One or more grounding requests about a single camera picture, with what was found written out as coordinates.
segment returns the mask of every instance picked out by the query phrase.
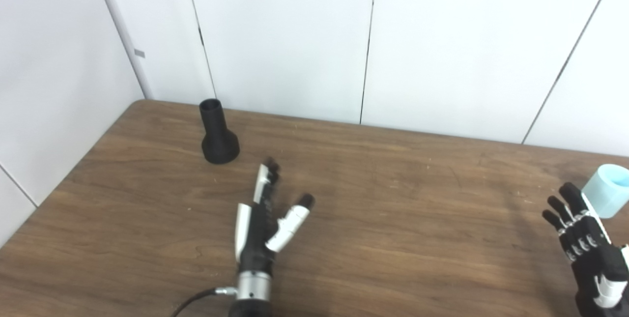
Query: cable connector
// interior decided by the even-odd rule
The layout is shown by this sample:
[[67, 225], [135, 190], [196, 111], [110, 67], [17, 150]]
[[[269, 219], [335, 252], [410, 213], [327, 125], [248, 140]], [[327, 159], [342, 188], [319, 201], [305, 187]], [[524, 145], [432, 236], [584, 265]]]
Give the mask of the cable connector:
[[236, 295], [238, 294], [238, 288], [234, 288], [233, 286], [227, 288], [216, 288], [217, 295]]

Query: robotic hand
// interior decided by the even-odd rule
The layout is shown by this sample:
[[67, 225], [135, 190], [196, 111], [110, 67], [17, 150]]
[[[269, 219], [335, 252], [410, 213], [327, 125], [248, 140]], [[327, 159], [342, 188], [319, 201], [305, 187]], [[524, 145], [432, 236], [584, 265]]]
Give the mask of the robotic hand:
[[270, 288], [275, 254], [305, 221], [315, 199], [304, 194], [274, 225], [271, 194], [279, 175], [272, 159], [260, 166], [252, 206], [240, 203], [236, 218], [238, 290], [229, 317], [270, 317]]
[[559, 243], [570, 259], [579, 288], [577, 308], [583, 317], [629, 317], [629, 247], [611, 244], [605, 227], [588, 198], [572, 183], [548, 204], [557, 214], [544, 210], [542, 216], [559, 234]]

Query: black cable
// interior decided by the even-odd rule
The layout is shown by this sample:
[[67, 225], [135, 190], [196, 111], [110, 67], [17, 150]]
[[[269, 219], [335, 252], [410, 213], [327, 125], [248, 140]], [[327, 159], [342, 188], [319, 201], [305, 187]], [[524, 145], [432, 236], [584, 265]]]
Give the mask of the black cable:
[[171, 317], [177, 317], [177, 315], [181, 311], [183, 311], [184, 308], [186, 308], [186, 306], [188, 306], [189, 304], [199, 299], [203, 299], [203, 297], [212, 296], [212, 295], [216, 295], [216, 288], [209, 288], [208, 290], [203, 290], [201, 292], [198, 292], [197, 294], [193, 295], [192, 297], [184, 301], [184, 303], [180, 304], [177, 310], [173, 311]]

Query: black cylinder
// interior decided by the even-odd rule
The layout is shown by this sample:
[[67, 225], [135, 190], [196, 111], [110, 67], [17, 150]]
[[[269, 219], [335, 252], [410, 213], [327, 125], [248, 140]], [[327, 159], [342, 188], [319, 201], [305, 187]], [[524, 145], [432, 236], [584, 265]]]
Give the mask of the black cylinder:
[[227, 129], [221, 102], [209, 98], [199, 104], [199, 111], [206, 133], [200, 144], [205, 159], [220, 165], [236, 158], [240, 153], [238, 137]]

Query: black vase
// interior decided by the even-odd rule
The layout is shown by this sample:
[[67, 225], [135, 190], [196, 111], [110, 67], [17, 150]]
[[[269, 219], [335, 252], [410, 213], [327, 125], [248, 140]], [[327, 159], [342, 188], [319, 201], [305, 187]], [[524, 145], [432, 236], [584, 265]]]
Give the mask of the black vase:
[[209, 98], [199, 104], [199, 111], [206, 133], [200, 144], [205, 159], [220, 165], [236, 158], [240, 153], [238, 137], [227, 129], [221, 102]]

